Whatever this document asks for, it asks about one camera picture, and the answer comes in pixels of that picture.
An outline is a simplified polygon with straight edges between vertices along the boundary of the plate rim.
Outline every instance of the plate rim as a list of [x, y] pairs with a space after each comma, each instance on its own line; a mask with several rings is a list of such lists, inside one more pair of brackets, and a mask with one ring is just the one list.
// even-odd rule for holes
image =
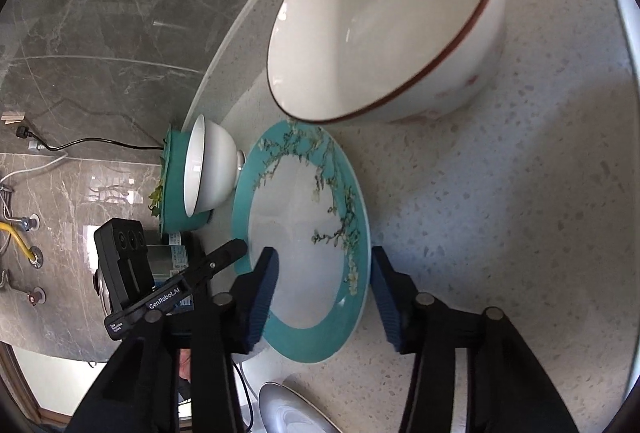
[[[254, 149], [256, 149], [258, 147], [258, 144], [260, 142], [261, 139], [263, 139], [263, 137], [265, 136], [265, 134], [267, 134], [269, 131], [271, 131], [275, 126], [278, 126], [279, 124], [283, 124], [286, 123], [287, 126], [289, 128], [292, 128], [294, 125], [295, 126], [302, 126], [302, 127], [308, 127], [308, 128], [317, 128], [324, 136], [328, 137], [333, 143], [334, 146], [337, 150], [339, 150], [340, 153], [342, 153], [342, 156], [344, 157], [344, 164], [348, 169], [348, 172], [350, 172], [351, 177], [353, 178], [353, 186], [356, 189], [356, 196], [359, 198], [360, 200], [360, 206], [362, 207], [362, 214], [363, 214], [363, 224], [365, 227], [365, 233], [363, 238], [366, 239], [366, 251], [367, 251], [367, 257], [366, 257], [366, 273], [364, 273], [364, 280], [365, 283], [363, 283], [363, 287], [362, 287], [362, 302], [358, 311], [358, 315], [354, 321], [353, 327], [351, 327], [351, 331], [349, 332], [348, 336], [345, 337], [344, 341], [340, 344], [340, 346], [337, 348], [337, 350], [335, 350], [335, 352], [331, 353], [329, 356], [324, 357], [322, 359], [319, 359], [317, 361], [305, 361], [305, 360], [300, 360], [300, 359], [292, 359], [291, 357], [288, 357], [287, 355], [285, 355], [284, 353], [281, 353], [280, 350], [276, 349], [275, 347], [273, 347], [271, 345], [271, 343], [268, 341], [268, 339], [265, 340], [266, 342], [269, 344], [269, 346], [271, 348], [273, 348], [276, 352], [278, 352], [280, 355], [282, 355], [284, 358], [286, 359], [290, 359], [293, 362], [297, 362], [297, 363], [302, 363], [305, 365], [315, 365], [318, 363], [324, 363], [330, 359], [332, 359], [335, 355], [337, 355], [343, 348], [344, 346], [349, 342], [349, 340], [353, 337], [353, 334], [355, 333], [355, 331], [357, 330], [357, 328], [360, 325], [360, 321], [362, 320], [362, 316], [364, 314], [364, 309], [367, 303], [367, 296], [369, 295], [369, 279], [370, 279], [370, 275], [371, 275], [371, 229], [370, 229], [370, 225], [369, 225], [369, 214], [367, 212], [367, 206], [364, 200], [364, 195], [362, 193], [362, 187], [360, 186], [360, 182], [358, 180], [358, 177], [353, 169], [353, 165], [351, 164], [351, 161], [349, 160], [348, 155], [344, 152], [343, 148], [340, 146], [340, 144], [337, 142], [337, 140], [335, 140], [334, 136], [331, 135], [330, 132], [328, 132], [324, 127], [322, 127], [319, 124], [308, 124], [308, 123], [304, 123], [302, 121], [290, 121], [290, 120], [281, 120], [278, 121], [277, 123], [272, 124], [270, 127], [268, 127], [268, 129], [266, 129], [264, 132], [262, 132], [262, 134], [260, 135], [260, 137], [258, 137], [257, 141], [254, 143], [254, 145], [251, 148], [251, 151], [247, 154], [247, 163], [250, 160], [250, 157], [252, 156], [252, 153], [254, 152]], [[255, 194], [255, 188], [252, 190], [252, 196], [251, 196], [251, 204], [248, 207], [248, 214], [250, 214], [251, 212], [251, 207], [253, 205], [253, 197]], [[236, 226], [236, 210], [237, 210], [237, 194], [236, 197], [234, 197], [234, 204], [233, 204], [233, 212], [232, 212], [232, 225], [231, 225], [231, 230], [232, 230], [232, 236], [236, 236], [237, 233], [235, 232], [235, 226]], [[239, 272], [239, 264], [238, 262], [235, 264], [234, 266], [234, 270], [236, 271], [236, 273], [240, 274], [241, 272]], [[363, 275], [363, 273], [358, 272], [358, 277], [360, 277], [361, 275]], [[336, 301], [334, 301], [334, 303], [332, 304], [332, 309], [335, 307], [336, 305]]]

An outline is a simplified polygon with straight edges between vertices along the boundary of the small white bowl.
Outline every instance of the small white bowl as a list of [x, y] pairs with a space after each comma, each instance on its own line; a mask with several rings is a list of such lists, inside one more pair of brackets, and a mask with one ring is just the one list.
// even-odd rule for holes
[[494, 76], [504, 9], [505, 0], [284, 0], [271, 93], [308, 123], [438, 118]]
[[184, 210], [188, 217], [220, 206], [238, 183], [244, 165], [233, 138], [200, 115], [193, 124], [184, 165]]

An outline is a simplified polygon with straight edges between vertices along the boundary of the screw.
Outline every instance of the screw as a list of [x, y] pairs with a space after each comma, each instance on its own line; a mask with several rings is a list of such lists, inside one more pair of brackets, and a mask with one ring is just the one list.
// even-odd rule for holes
[[489, 319], [492, 319], [494, 321], [500, 321], [502, 318], [504, 318], [504, 312], [502, 312], [502, 310], [500, 310], [498, 307], [489, 307], [484, 311], [484, 313]]
[[423, 307], [428, 307], [429, 305], [433, 305], [435, 301], [436, 299], [428, 292], [419, 292], [418, 295], [415, 297], [415, 302], [418, 305], [421, 305]]
[[229, 305], [233, 300], [234, 297], [231, 296], [228, 292], [220, 292], [213, 296], [213, 303], [215, 303], [219, 307]]
[[153, 309], [145, 314], [145, 321], [147, 323], [155, 323], [161, 317], [162, 317], [162, 313], [158, 309]]

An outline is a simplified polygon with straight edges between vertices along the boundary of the terrazzo countertop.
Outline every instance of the terrazzo countertop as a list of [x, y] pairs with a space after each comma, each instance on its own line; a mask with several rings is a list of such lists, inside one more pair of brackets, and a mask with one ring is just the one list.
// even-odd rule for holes
[[[282, 118], [264, 74], [280, 2], [250, 0], [187, 127], [204, 113], [248, 152]], [[372, 243], [451, 307], [503, 308], [580, 431], [599, 432], [625, 394], [640, 315], [636, 84], [615, 0], [508, 0], [507, 22], [497, 79], [470, 106], [436, 122], [328, 130], [362, 185]], [[229, 237], [231, 205], [201, 231], [207, 249]], [[267, 347], [244, 367], [254, 389], [286, 381], [345, 431], [393, 432], [413, 360], [386, 342], [369, 296], [326, 362]]]

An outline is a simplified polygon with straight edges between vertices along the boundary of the floral plate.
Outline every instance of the floral plate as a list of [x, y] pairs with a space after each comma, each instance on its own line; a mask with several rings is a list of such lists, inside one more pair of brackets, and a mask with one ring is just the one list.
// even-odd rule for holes
[[264, 338], [285, 357], [318, 363], [355, 330], [371, 265], [360, 186], [338, 143], [320, 126], [281, 121], [251, 150], [238, 181], [234, 238], [249, 272], [262, 248], [278, 251], [280, 275]]

